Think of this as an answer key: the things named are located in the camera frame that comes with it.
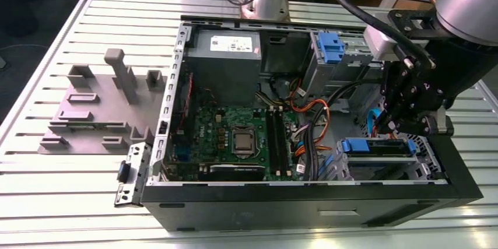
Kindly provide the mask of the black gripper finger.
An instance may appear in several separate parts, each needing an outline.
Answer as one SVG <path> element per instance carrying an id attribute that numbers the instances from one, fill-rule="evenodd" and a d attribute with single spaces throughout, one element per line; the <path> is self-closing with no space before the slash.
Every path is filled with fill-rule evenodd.
<path id="1" fill-rule="evenodd" d="M 427 111 L 412 118 L 401 118 L 395 122 L 397 132 L 429 137 L 432 135 L 452 136 L 453 125 L 444 108 Z"/>
<path id="2" fill-rule="evenodd" d="M 380 94 L 383 111 L 379 115 L 379 132 L 396 130 L 417 135 L 419 121 L 412 110 L 412 99 L 417 92 L 417 69 L 408 68 L 404 62 L 385 61 L 381 70 Z"/>

